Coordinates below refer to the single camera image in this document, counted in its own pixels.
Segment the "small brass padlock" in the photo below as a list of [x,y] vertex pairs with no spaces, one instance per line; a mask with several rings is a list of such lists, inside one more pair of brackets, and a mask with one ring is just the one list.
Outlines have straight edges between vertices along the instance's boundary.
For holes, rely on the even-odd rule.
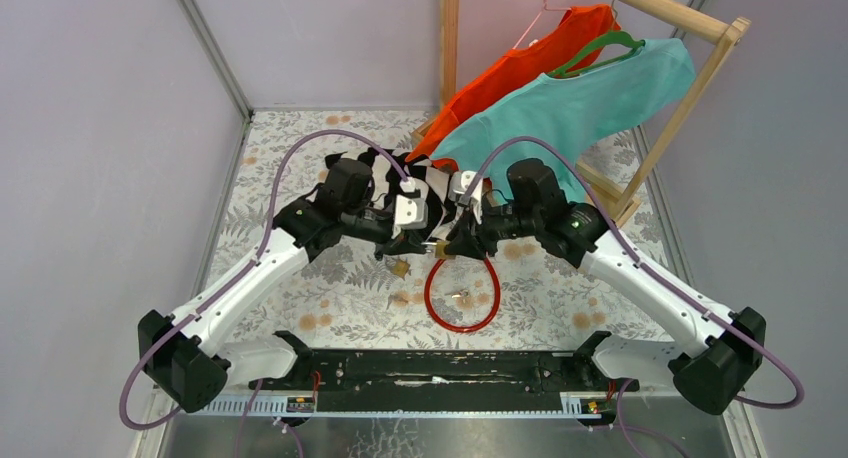
[[399,257],[386,257],[385,265],[387,270],[399,279],[405,279],[411,271],[410,263]]

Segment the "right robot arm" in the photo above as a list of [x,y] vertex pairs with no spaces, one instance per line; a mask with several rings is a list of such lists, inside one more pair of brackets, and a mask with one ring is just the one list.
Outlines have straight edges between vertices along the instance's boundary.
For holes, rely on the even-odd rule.
[[494,255],[504,240],[533,237],[550,255],[599,278],[647,313],[676,342],[663,352],[671,382],[699,410],[722,414],[763,362],[766,320],[701,295],[636,250],[592,204],[568,201],[553,170],[537,158],[511,165],[513,198],[504,205],[467,201],[445,251],[473,259]]

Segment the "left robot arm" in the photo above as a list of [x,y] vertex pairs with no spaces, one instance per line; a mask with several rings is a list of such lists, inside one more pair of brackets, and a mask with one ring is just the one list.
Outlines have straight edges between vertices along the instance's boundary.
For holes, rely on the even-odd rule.
[[327,175],[274,213],[258,245],[213,285],[137,325],[139,370],[180,410],[198,412],[225,388],[275,378],[296,389],[310,363],[271,337],[232,343],[234,328],[278,285],[350,237],[379,255],[422,254],[445,213],[449,174],[404,154],[331,155]]

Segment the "red cable lock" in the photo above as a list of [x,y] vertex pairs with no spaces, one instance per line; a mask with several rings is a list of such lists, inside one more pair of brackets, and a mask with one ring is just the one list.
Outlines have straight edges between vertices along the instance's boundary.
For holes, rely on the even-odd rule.
[[423,292],[423,294],[424,294],[424,305],[425,305],[425,308],[426,308],[429,316],[440,327],[442,327],[443,329],[448,330],[450,332],[453,332],[453,333],[471,334],[471,333],[475,333],[475,332],[478,332],[478,331],[484,329],[496,318],[496,316],[497,316],[497,314],[500,310],[500,306],[501,306],[501,302],[502,302],[501,283],[500,283],[499,276],[498,276],[494,266],[492,265],[492,263],[489,259],[483,260],[483,264],[484,264],[484,266],[485,266],[485,268],[486,268],[486,270],[489,274],[490,281],[491,281],[492,286],[493,286],[493,298],[492,298],[491,308],[490,308],[489,312],[487,313],[487,315],[482,320],[480,320],[477,323],[474,323],[474,324],[471,324],[471,325],[458,325],[458,324],[450,323],[450,322],[444,320],[437,313],[437,311],[436,311],[436,309],[433,305],[433,300],[432,300],[432,296],[431,296],[431,290],[432,290],[435,278],[437,277],[438,272],[440,271],[441,267],[445,264],[445,262],[446,262],[446,259],[444,259],[444,258],[437,259],[436,262],[434,263],[433,267],[430,269],[430,271],[427,275],[427,278],[425,280],[425,283],[424,283],[424,292]]

